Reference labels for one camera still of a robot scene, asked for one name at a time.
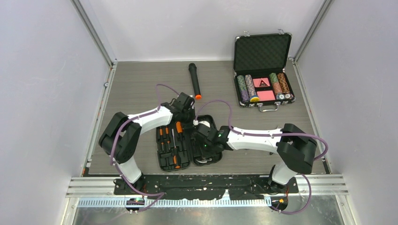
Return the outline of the orange handled screwdriver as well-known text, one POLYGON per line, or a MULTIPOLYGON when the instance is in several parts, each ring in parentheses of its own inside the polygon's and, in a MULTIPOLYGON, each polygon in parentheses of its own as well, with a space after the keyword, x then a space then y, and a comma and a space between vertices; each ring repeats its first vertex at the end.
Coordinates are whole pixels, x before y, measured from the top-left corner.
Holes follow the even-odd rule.
POLYGON ((179 142, 180 150, 184 150, 184 140, 183 140, 183 128, 181 122, 176 122, 177 139, 179 142))

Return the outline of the small orange black screwdriver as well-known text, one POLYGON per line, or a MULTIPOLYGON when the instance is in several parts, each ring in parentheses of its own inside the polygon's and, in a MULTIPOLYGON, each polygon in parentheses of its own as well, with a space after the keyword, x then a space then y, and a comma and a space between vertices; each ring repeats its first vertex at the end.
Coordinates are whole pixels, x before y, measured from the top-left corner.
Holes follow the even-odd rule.
POLYGON ((164 137, 163 137, 163 130, 162 127, 159 129, 159 134, 160 134, 160 143, 162 146, 162 153, 164 152, 164 137))

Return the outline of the thin orange black screwdriver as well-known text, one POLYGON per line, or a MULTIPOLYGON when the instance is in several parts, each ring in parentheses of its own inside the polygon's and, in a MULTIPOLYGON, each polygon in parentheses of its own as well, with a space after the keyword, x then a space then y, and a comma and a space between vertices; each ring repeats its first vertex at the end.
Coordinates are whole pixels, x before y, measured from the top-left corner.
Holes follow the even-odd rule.
POLYGON ((168 143, 168 150, 170 150, 170 136, 169 136, 169 129, 168 127, 165 127, 165 132, 166 132, 166 141, 168 143))

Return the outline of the black tool kit case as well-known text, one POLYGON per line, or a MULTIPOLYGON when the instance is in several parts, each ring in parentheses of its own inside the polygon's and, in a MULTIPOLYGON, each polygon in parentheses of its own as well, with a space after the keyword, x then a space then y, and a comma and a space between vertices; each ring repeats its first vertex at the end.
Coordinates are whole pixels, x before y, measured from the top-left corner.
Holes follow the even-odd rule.
MULTIPOLYGON (((157 156, 159 167, 165 172, 173 172, 177 170, 182 170, 188 168, 191 164, 196 166, 210 165, 210 164, 200 164, 196 159, 202 159, 201 151, 199 149, 199 144, 193 136, 194 127, 182 124, 183 128, 183 140, 184 140, 184 150, 180 150, 179 142, 177 139, 176 122, 172 122, 167 126, 160 126, 155 130, 155 140, 157 143, 157 156), (164 152, 162 153, 162 146, 160 143, 159 129, 162 127, 163 137, 164 137, 164 152), (168 143, 166 141, 165 127, 169 129, 170 136, 170 150, 168 150, 168 143), (181 168, 176 169, 173 162, 173 149, 177 148, 179 156, 181 158, 181 168)), ((222 152, 217 156, 211 158, 215 164, 222 159, 222 152)))

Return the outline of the claw hammer black handle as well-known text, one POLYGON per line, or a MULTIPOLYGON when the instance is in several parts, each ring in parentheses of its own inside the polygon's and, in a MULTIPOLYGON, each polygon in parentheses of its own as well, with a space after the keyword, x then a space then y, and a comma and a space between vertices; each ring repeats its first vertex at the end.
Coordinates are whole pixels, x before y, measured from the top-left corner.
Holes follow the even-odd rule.
POLYGON ((196 159, 196 161, 200 164, 211 164, 213 162, 211 158, 196 159))

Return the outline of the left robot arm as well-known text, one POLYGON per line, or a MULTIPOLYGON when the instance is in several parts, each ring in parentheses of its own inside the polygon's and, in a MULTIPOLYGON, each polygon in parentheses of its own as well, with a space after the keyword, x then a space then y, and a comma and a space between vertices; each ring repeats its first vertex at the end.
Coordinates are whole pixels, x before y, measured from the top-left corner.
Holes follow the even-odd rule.
POLYGON ((176 99, 161 103, 152 110, 130 115, 118 112, 113 115, 98 144, 110 156, 111 164, 127 180, 126 188, 131 193, 139 194, 144 188, 142 172, 134 159, 140 136, 157 127, 169 125, 172 121, 192 122, 194 103, 193 97, 182 92, 176 99))

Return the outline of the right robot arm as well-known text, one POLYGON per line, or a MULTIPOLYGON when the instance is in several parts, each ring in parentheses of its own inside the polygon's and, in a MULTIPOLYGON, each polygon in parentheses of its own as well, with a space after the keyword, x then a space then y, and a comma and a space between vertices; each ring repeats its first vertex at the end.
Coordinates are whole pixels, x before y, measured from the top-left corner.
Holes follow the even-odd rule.
POLYGON ((281 192, 297 174, 312 172, 316 140, 293 124, 272 130, 247 130, 222 126, 220 129, 198 124, 193 137, 205 151, 260 150, 277 154, 281 162, 274 165, 268 177, 268 187, 281 192))

